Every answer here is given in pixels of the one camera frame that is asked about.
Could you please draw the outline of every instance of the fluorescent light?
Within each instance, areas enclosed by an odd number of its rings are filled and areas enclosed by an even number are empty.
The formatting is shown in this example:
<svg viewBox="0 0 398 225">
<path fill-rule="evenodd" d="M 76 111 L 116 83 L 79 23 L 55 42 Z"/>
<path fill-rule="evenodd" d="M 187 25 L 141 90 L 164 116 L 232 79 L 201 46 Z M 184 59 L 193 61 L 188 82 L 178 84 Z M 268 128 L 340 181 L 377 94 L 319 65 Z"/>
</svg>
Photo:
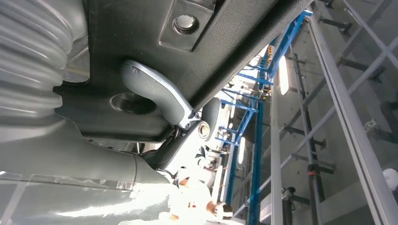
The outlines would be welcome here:
<svg viewBox="0 0 398 225">
<path fill-rule="evenodd" d="M 289 76 L 287 74 L 287 64 L 284 56 L 279 60 L 279 86 L 281 87 L 281 94 L 285 95 L 289 90 Z"/>
<path fill-rule="evenodd" d="M 246 139 L 244 137 L 242 137 L 240 139 L 240 143 L 239 143 L 239 155 L 237 158 L 239 164 L 242 164 L 242 162 L 243 162 L 243 156 L 245 154 L 245 142 L 246 142 Z"/>
<path fill-rule="evenodd" d="M 235 99 L 232 100 L 232 103 L 233 103 L 234 105 L 231 107 L 231 114 L 230 114 L 230 118 L 231 118 L 231 119 L 234 118 L 234 115 L 235 115 L 235 104 L 236 104 L 236 100 L 235 100 Z"/>
</svg>

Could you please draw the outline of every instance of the textured black surface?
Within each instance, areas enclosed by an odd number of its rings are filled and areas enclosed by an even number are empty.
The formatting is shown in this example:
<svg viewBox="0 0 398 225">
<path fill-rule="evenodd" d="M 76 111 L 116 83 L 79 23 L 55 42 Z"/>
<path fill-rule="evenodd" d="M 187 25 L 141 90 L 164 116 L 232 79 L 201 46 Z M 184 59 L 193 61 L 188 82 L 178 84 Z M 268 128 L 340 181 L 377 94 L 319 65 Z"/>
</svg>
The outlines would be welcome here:
<svg viewBox="0 0 398 225">
<path fill-rule="evenodd" d="M 226 0 L 193 52 L 159 45 L 172 2 L 89 1 L 90 82 L 81 88 L 56 88 L 63 97 L 57 113 L 73 119 L 86 135 L 160 141 L 171 128 L 159 110 L 136 115 L 109 105 L 112 96 L 129 92 L 119 74 L 124 59 L 161 72 L 199 109 L 310 1 L 281 0 L 275 5 L 276 0 Z"/>
</svg>

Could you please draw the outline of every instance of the bolt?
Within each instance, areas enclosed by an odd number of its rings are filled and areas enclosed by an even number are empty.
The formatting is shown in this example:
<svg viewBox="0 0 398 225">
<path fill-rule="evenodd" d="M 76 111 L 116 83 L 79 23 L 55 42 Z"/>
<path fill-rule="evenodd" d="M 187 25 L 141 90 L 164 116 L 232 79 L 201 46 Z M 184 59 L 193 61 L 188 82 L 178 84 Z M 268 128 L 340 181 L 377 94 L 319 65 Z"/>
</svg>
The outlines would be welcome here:
<svg viewBox="0 0 398 225">
<path fill-rule="evenodd" d="M 206 123 L 202 123 L 199 125 L 199 136 L 201 138 L 207 138 L 210 133 L 210 128 Z"/>
</svg>

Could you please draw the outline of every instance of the support bracket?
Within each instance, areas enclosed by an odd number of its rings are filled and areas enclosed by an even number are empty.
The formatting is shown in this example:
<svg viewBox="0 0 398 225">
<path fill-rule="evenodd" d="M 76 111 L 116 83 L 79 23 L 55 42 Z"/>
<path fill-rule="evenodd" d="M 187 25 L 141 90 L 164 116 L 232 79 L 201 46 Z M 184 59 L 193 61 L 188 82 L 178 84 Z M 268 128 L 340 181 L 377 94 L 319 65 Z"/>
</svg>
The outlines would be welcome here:
<svg viewBox="0 0 398 225">
<path fill-rule="evenodd" d="M 305 157 L 305 156 L 301 156 L 299 154 L 291 154 L 291 156 L 293 158 L 300 159 L 300 160 L 308 162 L 308 158 Z M 317 167 L 317 169 L 319 169 L 320 172 L 334 174 L 334 171 L 336 169 L 336 165 L 335 164 L 325 163 L 325 162 L 322 162 L 322 161 L 319 161 L 319 160 L 315 160 L 315 159 L 313 159 L 313 163 Z"/>
<path fill-rule="evenodd" d="M 303 130 L 300 130 L 300 129 L 297 129 L 297 128 L 294 128 L 294 127 L 288 127 L 288 126 L 286 126 L 286 127 L 284 127 L 284 130 L 286 130 L 287 132 L 289 132 L 289 133 L 295 133 L 295 134 L 298 134 L 298 135 L 304 135 L 304 131 Z M 317 140 L 314 140 L 314 143 L 316 144 L 316 145 L 319 145 L 319 146 L 321 146 L 323 149 L 324 148 L 326 148 L 326 146 L 327 146 L 327 142 L 326 142 L 326 139 L 324 138 L 322 141 L 317 141 Z"/>
<path fill-rule="evenodd" d="M 344 22 L 341 23 L 341 22 L 337 22 L 334 20 L 326 19 L 325 17 L 321 16 L 319 18 L 319 21 L 323 22 L 324 24 L 328 24 L 328 25 L 337 27 L 338 30 L 340 31 L 340 33 L 342 33 L 342 34 L 347 33 L 348 30 L 352 27 L 352 23 L 347 20 L 345 20 Z"/>
<path fill-rule="evenodd" d="M 319 1 L 325 3 L 325 6 L 326 6 L 326 7 L 328 7 L 328 8 L 333 8 L 333 7 L 332 7 L 332 4 L 333 4 L 333 2 L 334 2 L 335 0 L 319 0 Z"/>
<path fill-rule="evenodd" d="M 365 72 L 369 68 L 368 65 L 365 65 L 365 64 L 362 64 L 362 63 L 359 63 L 359 62 L 355 62 L 355 61 L 352 61 L 352 60 L 348 60 L 348 59 L 345 59 L 345 58 L 341 58 L 337 64 L 338 65 L 344 65 L 344 66 L 347 66 L 347 67 L 351 67 L 351 68 L 354 68 L 354 69 L 357 69 L 357 70 L 360 70 L 360 71 L 363 71 L 363 72 Z M 385 71 L 385 67 L 383 67 L 383 66 L 378 67 L 372 73 L 372 75 L 368 78 L 368 80 L 374 81 L 374 82 L 377 82 L 377 83 L 382 83 L 382 81 L 380 80 L 380 75 L 384 71 Z"/>
</svg>

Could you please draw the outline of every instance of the blue steel frame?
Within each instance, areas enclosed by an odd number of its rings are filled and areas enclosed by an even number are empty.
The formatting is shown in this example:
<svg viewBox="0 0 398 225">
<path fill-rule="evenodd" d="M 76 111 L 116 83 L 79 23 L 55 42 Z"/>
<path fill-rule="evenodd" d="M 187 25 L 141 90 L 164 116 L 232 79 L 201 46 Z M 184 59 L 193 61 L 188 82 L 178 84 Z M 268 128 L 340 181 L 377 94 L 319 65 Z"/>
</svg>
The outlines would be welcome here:
<svg viewBox="0 0 398 225">
<path fill-rule="evenodd" d="M 268 55 L 268 51 L 266 51 L 263 59 L 260 61 L 259 66 L 250 66 L 251 69 L 256 69 L 259 72 L 259 78 L 252 77 L 249 75 L 245 75 L 242 73 L 238 73 L 238 76 L 242 76 L 254 81 L 257 81 L 259 83 L 259 90 L 262 90 L 264 88 L 264 85 L 273 85 L 273 77 L 278 69 L 279 66 L 279 60 L 280 58 L 286 54 L 286 51 L 289 47 L 289 45 L 292 43 L 293 39 L 297 35 L 298 31 L 300 30 L 301 24 L 304 21 L 306 16 L 311 16 L 312 12 L 305 10 L 302 12 L 299 16 L 296 17 L 296 19 L 290 23 L 288 29 L 286 30 L 282 41 L 280 45 L 278 46 L 277 50 L 274 53 L 274 56 L 268 65 L 266 67 L 268 58 L 270 57 Z M 228 89 L 223 89 L 223 91 L 238 94 L 245 96 L 247 98 L 250 98 L 250 107 L 243 105 L 240 102 L 237 102 L 237 104 L 233 104 L 232 102 L 228 102 L 225 100 L 222 100 L 222 103 L 227 104 L 227 105 L 235 105 L 235 107 L 245 109 L 245 115 L 243 116 L 243 119 L 238 127 L 237 130 L 225 128 L 225 127 L 220 127 L 221 129 L 227 130 L 229 132 L 237 134 L 237 137 L 234 142 L 229 141 L 229 140 L 223 140 L 221 138 L 216 138 L 220 141 L 223 141 L 227 144 L 232 144 L 235 145 L 235 150 L 232 158 L 232 164 L 231 164 L 231 172 L 230 172 L 230 177 L 229 177 L 229 184 L 227 187 L 227 198 L 226 198 L 226 203 L 231 204 L 232 203 L 232 196 L 233 196 L 233 186 L 234 186 L 234 180 L 235 180 L 235 171 L 236 171 L 236 165 L 237 165 L 237 157 L 238 157 L 238 146 L 240 143 L 240 139 L 246 130 L 247 125 L 250 122 L 250 119 L 254 115 L 254 113 L 257 113 L 257 124 L 256 124 L 256 140 L 254 144 L 254 156 L 253 156 L 253 173 L 252 173 L 252 185 L 251 185 L 251 196 L 250 196 L 250 208 L 249 208 L 249 225 L 258 225 L 259 224 L 259 219 L 260 219 L 260 170 L 261 170 L 261 155 L 262 155 L 262 117 L 263 117 L 263 108 L 264 104 L 262 101 L 259 101 L 258 97 L 251 96 L 251 95 L 246 95 L 242 94 L 237 91 L 231 91 Z"/>
</svg>

